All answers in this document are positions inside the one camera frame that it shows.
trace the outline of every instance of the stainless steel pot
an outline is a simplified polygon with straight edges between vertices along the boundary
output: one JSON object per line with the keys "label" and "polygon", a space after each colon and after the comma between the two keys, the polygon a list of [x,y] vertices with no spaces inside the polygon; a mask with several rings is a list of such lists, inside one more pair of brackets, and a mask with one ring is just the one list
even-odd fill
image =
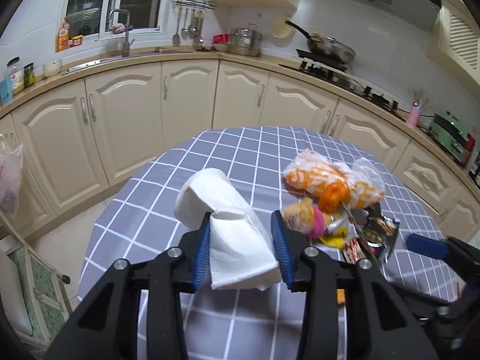
{"label": "stainless steel pot", "polygon": [[299,27],[295,23],[289,20],[285,21],[285,24],[298,30],[305,38],[307,38],[307,46],[311,53],[325,56],[335,61],[349,64],[355,57],[355,51],[350,47],[338,42],[333,38],[322,38],[318,34],[314,36],[310,35],[303,28]]}
{"label": "stainless steel pot", "polygon": [[241,56],[258,56],[262,34],[256,31],[256,24],[248,28],[233,28],[230,32],[229,53]]}

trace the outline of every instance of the frying pan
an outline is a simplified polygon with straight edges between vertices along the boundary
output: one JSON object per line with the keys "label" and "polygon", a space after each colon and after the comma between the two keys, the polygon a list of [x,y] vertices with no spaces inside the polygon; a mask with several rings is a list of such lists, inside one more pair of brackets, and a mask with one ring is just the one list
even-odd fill
{"label": "frying pan", "polygon": [[290,20],[285,20],[285,24],[295,28],[307,38],[307,46],[311,53],[319,54],[344,64],[352,62],[356,55],[353,49],[333,38],[323,38],[316,33],[312,36]]}

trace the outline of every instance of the kitchen sink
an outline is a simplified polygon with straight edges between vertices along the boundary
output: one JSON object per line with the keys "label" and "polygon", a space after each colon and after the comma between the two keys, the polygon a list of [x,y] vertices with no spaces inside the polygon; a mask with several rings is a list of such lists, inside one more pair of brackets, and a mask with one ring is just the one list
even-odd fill
{"label": "kitchen sink", "polygon": [[117,61],[119,59],[134,58],[136,56],[150,56],[150,55],[156,55],[156,54],[188,54],[192,52],[193,51],[164,50],[157,47],[154,51],[131,52],[129,56],[117,55],[110,58],[96,59],[95,61],[89,61],[83,64],[78,64],[76,66],[69,67],[67,70],[63,72],[63,75],[72,73],[74,71],[79,71],[81,69],[89,68],[90,66],[99,65],[106,62]]}

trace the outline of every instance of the pink cup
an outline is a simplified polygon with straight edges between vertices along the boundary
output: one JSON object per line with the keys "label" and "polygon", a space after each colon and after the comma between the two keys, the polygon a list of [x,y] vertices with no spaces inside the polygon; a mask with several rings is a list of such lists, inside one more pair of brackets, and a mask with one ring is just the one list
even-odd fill
{"label": "pink cup", "polygon": [[412,107],[409,113],[409,118],[406,120],[406,125],[410,128],[415,128],[419,122],[422,110],[417,107]]}

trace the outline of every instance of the gray checkered tablecloth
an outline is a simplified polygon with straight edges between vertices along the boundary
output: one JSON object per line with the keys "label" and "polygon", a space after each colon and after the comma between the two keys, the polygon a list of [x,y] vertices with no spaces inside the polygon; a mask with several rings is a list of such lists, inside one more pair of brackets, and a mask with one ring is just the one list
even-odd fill
{"label": "gray checkered tablecloth", "polygon": [[[270,228],[270,214],[303,197],[282,178],[287,164],[304,149],[348,165],[359,157],[373,161],[386,182],[382,212],[400,220],[396,252],[382,268],[385,277],[408,287],[454,300],[455,274],[446,264],[405,250],[410,233],[441,239],[435,222],[404,185],[381,163],[355,145],[298,127],[229,128],[205,131],[147,163],[108,205],[94,225],[82,270],[83,298],[116,259],[132,263],[153,259],[178,244],[187,229],[173,215],[183,183],[195,172],[214,167]],[[334,259],[339,250],[319,246]],[[138,352],[146,358],[147,292],[142,293]],[[183,324],[190,359],[292,360],[302,326],[304,293],[290,293],[285,284],[260,292],[213,291],[204,286],[195,295],[182,294]],[[345,309],[339,309],[338,358],[345,356]]]}

